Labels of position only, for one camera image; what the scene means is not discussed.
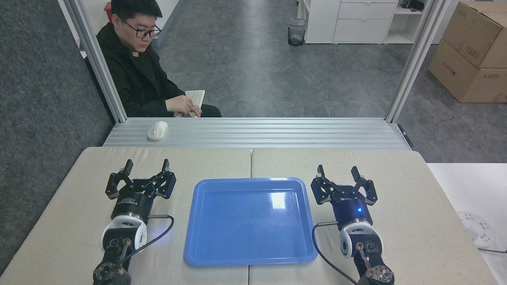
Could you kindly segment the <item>person's left hand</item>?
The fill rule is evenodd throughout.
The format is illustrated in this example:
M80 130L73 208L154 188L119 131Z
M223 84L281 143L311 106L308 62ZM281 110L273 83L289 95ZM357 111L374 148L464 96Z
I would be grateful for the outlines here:
M183 116L192 116L192 113L196 117L201 117L202 110L197 105L194 105L192 99L185 95L173 97L165 101L167 112L172 112L174 117L178 114Z

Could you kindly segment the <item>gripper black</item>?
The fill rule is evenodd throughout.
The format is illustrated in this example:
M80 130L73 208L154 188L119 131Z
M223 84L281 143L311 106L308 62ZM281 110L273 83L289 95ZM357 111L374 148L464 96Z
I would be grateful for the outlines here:
M155 196L169 199L176 183L176 177L170 171L170 161L165 159L162 170L149 180L131 180L129 175L134 163L128 159L125 167L118 173L111 173L105 193L109 199L116 199L111 219L119 215L128 215L140 220L148 220ZM120 191L120 181L126 183Z
M317 175L310 184L317 204L331 202L338 228L344 228L354 222L368 222L373 225L367 206L374 205L378 200L373 180L366 180L361 176L357 166L351 168L351 174L356 182L354 186L337 185L325 177L324 168L319 165ZM360 188L365 190L366 196L360 193Z

